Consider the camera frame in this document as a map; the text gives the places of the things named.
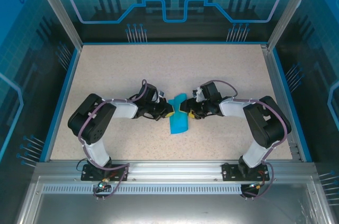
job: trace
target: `beige work surface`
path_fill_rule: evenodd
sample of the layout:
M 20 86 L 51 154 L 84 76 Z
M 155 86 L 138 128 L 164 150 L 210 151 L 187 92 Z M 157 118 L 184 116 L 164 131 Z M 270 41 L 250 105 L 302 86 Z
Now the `beige work surface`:
M 52 151 L 51 159 L 81 159 L 82 147 L 67 121 L 85 98 L 128 98 L 138 93 L 141 80 L 165 92 L 170 100 L 211 79 L 233 84 L 239 98 L 274 97 L 260 45 L 160 44 L 84 46 Z M 223 96 L 233 95 L 216 83 Z M 189 130 L 170 133 L 170 120 L 112 119 L 103 136 L 112 159 L 221 160 L 238 159 L 253 137 L 245 119 L 208 117 L 189 120 Z M 291 159 L 287 141 L 270 159 Z

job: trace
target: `blue plastic piece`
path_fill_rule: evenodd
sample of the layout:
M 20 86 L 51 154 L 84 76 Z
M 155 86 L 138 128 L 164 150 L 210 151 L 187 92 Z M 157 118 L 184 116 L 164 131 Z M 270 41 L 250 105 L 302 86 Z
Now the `blue plastic piece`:
M 187 100 L 185 93 L 179 94 L 174 97 L 174 100 L 168 100 L 168 103 L 171 104 L 174 108 L 174 114 L 169 118 L 169 123 L 171 125 L 171 134 L 178 134 L 188 131 L 189 129 L 189 118 L 188 115 L 184 112 L 179 111 L 180 104 Z

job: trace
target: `perforated metal strip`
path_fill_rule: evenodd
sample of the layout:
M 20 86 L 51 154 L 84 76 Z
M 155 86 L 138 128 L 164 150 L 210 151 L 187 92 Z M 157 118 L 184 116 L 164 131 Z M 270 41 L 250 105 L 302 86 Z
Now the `perforated metal strip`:
M 48 184 L 44 194 L 92 194 L 94 184 Z M 102 194 L 108 194 L 112 188 Z M 238 184 L 122 184 L 116 194 L 241 194 Z

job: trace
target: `black mounting bracket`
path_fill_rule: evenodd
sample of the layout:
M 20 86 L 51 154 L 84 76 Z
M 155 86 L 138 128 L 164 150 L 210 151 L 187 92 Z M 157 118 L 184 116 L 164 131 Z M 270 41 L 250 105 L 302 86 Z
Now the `black mounting bracket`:
M 267 168 L 267 165 L 258 165 L 254 168 L 251 168 L 251 172 L 247 174 L 246 178 L 243 177 L 242 173 L 239 170 L 238 164 L 229 164 L 225 163 L 221 166 L 222 180 L 224 182 L 261 182 L 263 181 L 262 175 L 259 171 L 264 172 L 264 180 L 269 181 L 270 175 Z
M 111 165 L 110 167 L 119 167 L 121 165 Z M 92 165 L 85 164 L 83 166 L 83 171 L 81 173 L 81 181 L 101 181 L 104 178 L 109 177 L 110 181 L 118 182 L 125 171 L 124 168 L 120 168 L 114 171 L 108 172 L 98 172 L 98 169 Z M 127 181 L 128 174 L 122 179 L 123 181 Z

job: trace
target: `enclosure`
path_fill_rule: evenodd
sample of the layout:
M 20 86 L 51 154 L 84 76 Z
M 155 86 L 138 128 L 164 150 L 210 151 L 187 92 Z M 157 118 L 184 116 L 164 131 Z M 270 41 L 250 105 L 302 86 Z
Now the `enclosure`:
M 2 223 L 336 223 L 339 0 L 0 2 Z M 67 122 L 89 94 L 129 98 L 143 79 L 167 100 L 212 79 L 271 96 L 292 130 L 268 157 L 267 194 L 224 181 L 253 141 L 244 119 L 189 119 L 180 134 L 169 118 L 112 119 L 105 148 L 130 166 L 97 202 Z

